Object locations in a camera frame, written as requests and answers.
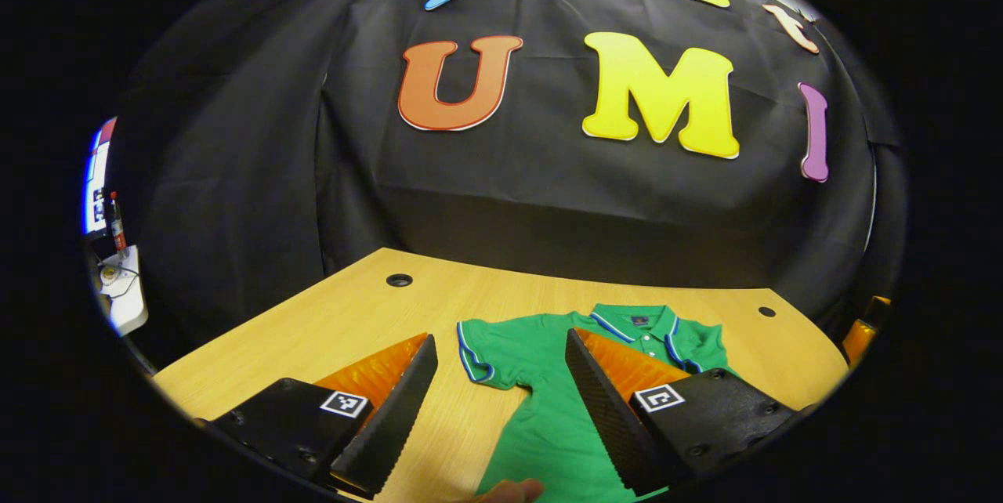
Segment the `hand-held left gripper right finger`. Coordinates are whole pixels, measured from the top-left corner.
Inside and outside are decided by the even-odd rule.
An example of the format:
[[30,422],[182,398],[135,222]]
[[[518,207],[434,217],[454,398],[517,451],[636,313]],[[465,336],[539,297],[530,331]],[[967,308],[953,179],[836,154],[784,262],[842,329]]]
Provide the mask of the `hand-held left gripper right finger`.
[[708,477],[811,411],[724,368],[691,374],[583,328],[567,332],[565,361],[620,481],[638,496]]

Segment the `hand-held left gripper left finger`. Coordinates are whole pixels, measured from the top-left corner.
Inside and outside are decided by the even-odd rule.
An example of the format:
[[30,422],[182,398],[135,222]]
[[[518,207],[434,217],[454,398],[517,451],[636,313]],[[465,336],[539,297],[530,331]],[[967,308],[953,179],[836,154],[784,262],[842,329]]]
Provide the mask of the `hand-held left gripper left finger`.
[[438,367],[418,333],[309,384],[280,378],[197,427],[288,478],[372,498],[386,485]]

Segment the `green T-shirt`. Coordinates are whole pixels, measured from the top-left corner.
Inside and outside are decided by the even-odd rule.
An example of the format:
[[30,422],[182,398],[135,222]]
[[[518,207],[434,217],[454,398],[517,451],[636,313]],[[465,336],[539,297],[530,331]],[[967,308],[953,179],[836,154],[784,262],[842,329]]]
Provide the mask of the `green T-shirt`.
[[538,503],[636,503],[623,486],[567,368],[574,327],[612,339],[678,370],[728,368],[721,325],[685,320],[667,306],[607,306],[590,313],[537,314],[456,324],[458,352],[476,384],[527,390],[501,429],[480,492],[501,480],[536,479]]

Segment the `black backdrop cloth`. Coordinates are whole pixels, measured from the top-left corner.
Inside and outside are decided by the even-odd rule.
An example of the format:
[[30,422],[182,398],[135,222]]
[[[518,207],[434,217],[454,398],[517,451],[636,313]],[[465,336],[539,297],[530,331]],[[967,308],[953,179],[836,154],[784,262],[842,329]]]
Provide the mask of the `black backdrop cloth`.
[[903,260],[891,104],[799,1],[198,0],[115,114],[186,350],[380,248],[768,288],[834,340]]

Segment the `white side shelf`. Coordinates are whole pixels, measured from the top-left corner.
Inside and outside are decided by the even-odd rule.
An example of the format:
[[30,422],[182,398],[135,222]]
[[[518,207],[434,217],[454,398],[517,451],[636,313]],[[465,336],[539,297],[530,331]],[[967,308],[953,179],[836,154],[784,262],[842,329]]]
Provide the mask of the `white side shelf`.
[[129,245],[125,256],[112,255],[98,265],[100,295],[110,301],[108,320],[124,338],[143,327],[148,320],[146,299],[141,285],[139,247]]

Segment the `small red bottle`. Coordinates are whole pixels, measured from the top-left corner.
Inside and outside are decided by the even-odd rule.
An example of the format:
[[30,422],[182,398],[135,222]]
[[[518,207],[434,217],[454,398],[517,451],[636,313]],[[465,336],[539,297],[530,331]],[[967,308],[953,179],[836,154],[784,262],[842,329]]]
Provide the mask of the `small red bottle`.
[[126,242],[125,232],[123,232],[123,220],[121,217],[121,207],[119,207],[118,203],[118,193],[115,191],[111,191],[110,196],[108,196],[107,218],[116,254],[118,254],[120,260],[125,260],[129,256],[128,242]]

